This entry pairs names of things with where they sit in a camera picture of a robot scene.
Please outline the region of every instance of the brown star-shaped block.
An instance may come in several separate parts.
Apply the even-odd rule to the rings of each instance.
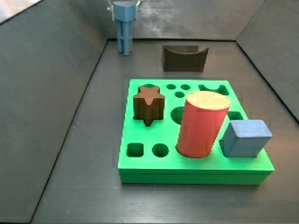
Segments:
[[[164,96],[157,86],[138,87],[138,94],[133,96],[134,119],[144,120],[144,125],[150,126],[153,120],[164,119]]]

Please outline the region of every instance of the red cylinder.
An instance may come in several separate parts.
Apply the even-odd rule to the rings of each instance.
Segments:
[[[177,151],[186,158],[204,158],[220,131],[229,110],[229,99],[210,91],[188,94],[181,115]]]

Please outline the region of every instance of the blue cube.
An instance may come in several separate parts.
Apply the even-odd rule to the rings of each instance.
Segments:
[[[261,120],[232,120],[220,140],[226,158],[254,158],[272,133]]]
[[[136,3],[132,2],[113,2],[114,17],[121,22],[129,22],[136,19]]]

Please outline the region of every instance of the green shape sorter board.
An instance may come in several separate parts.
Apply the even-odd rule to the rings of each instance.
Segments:
[[[160,87],[164,95],[162,120],[145,127],[133,119],[133,95],[137,87]],[[184,157],[176,150],[185,96],[209,90],[230,99],[210,154],[204,158]],[[248,119],[232,87],[225,80],[130,80],[117,169],[122,183],[257,185],[273,171],[262,149],[254,158],[224,157],[220,139],[229,120]]]

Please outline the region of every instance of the brown block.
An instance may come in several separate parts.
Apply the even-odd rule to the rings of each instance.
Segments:
[[[138,87],[138,94],[133,96],[134,119],[144,120],[144,125],[150,126],[153,120],[164,119],[164,96],[160,88]]]
[[[198,52],[196,45],[162,46],[162,70],[165,72],[201,72],[209,48]]]

